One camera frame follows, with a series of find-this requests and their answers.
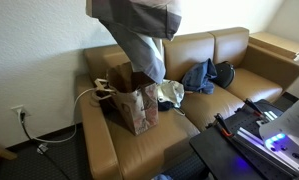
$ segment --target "white wall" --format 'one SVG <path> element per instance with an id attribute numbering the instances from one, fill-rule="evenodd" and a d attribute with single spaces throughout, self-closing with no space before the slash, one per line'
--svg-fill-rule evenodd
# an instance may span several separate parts
<path id="1" fill-rule="evenodd" d="M 299 42 L 299 0 L 285 1 L 266 31 Z M 299 98 L 299 79 L 287 91 Z"/>
<path id="2" fill-rule="evenodd" d="M 283 0 L 183 1 L 178 34 L 233 26 L 263 30 Z M 71 124 L 74 78 L 87 72 L 82 49 L 113 44 L 85 15 L 83 0 L 0 0 L 0 144 L 26 137 L 11 107 L 23 104 L 30 132 L 40 136 Z"/>

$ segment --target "black table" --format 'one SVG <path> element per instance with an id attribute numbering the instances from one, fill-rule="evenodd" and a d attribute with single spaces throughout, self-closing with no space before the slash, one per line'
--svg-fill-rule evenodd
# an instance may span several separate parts
<path id="1" fill-rule="evenodd" d="M 262 111 L 272 111 L 277 116 L 282 114 L 282 111 L 265 100 L 260 100 L 256 104 Z M 239 127 L 243 127 L 259 137 L 259 126 L 255 122 L 259 117 L 250 112 L 239 111 L 227 118 L 225 122 L 229 129 L 232 132 L 236 132 Z M 273 178 L 270 179 L 290 178 L 281 175 L 277 169 L 268 165 L 266 161 L 243 146 L 239 146 L 239 144 L 233 145 L 231 141 L 220 133 L 217 126 L 213 126 L 193 137 L 190 140 L 190 145 L 216 179 L 266 179 L 266 173 L 274 173 L 270 176 Z"/>

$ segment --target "electrical outlet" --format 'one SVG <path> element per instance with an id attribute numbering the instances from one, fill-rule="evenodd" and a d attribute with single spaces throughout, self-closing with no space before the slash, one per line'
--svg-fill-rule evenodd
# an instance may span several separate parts
<path id="1" fill-rule="evenodd" d="M 23 105 L 12 107 L 11 110 L 18 115 L 18 110 L 21 109 L 22 112 L 26 113 L 26 117 L 30 116 L 30 113 L 25 109 Z"/>

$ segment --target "couch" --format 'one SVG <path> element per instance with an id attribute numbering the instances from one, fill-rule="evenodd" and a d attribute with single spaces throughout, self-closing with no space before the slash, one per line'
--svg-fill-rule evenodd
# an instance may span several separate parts
<path id="1" fill-rule="evenodd" d="M 215 85 L 213 94 L 186 94 L 181 103 L 185 116 L 174 110 L 159 112 L 159 124 L 134 136 L 117 111 L 104 114 L 91 93 L 77 106 L 83 124 L 91 174 L 94 179 L 151 179 L 192 155 L 189 140 L 214 121 L 243 106 L 243 100 L 279 98 L 299 77 L 299 63 L 248 43 L 242 27 L 176 36 L 163 41 L 165 79 L 181 81 L 196 63 L 208 58 L 214 64 L 229 61 L 236 76 L 226 89 Z M 106 69 L 128 62 L 118 45 L 84 50 L 89 74 L 76 77 L 77 95 L 94 87 Z"/>

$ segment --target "floor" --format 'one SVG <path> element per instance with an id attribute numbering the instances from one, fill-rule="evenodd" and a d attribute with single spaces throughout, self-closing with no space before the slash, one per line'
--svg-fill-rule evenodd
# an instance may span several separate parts
<path id="1" fill-rule="evenodd" d="M 281 110 L 287 110 L 297 99 L 293 96 L 284 95 L 276 101 Z M 53 137 L 52 140 L 59 140 L 69 137 L 73 131 Z M 81 125 L 78 126 L 76 136 L 61 144 L 49 144 L 47 154 L 53 159 L 65 174 L 72 180 L 91 179 L 88 158 L 85 149 L 84 134 Z M 45 179 L 66 179 L 60 171 L 51 164 L 47 158 L 37 153 L 34 144 L 26 144 L 16 150 L 16 160 L 0 161 L 0 180 L 45 180 Z M 200 172 L 204 165 L 197 155 L 165 171 L 174 180 L 201 179 Z"/>

